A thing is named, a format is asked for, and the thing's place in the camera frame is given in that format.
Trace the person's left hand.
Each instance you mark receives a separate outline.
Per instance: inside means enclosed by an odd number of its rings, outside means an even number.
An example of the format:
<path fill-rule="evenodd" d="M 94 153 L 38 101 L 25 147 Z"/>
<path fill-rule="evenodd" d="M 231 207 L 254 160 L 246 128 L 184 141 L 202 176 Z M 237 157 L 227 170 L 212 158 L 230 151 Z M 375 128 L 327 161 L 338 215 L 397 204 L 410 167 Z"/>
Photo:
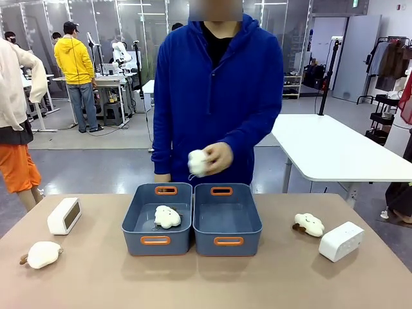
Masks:
<path fill-rule="evenodd" d="M 225 142 L 208 145 L 203 151 L 206 154 L 206 176 L 212 176 L 228 169 L 233 162 L 232 149 Z"/>

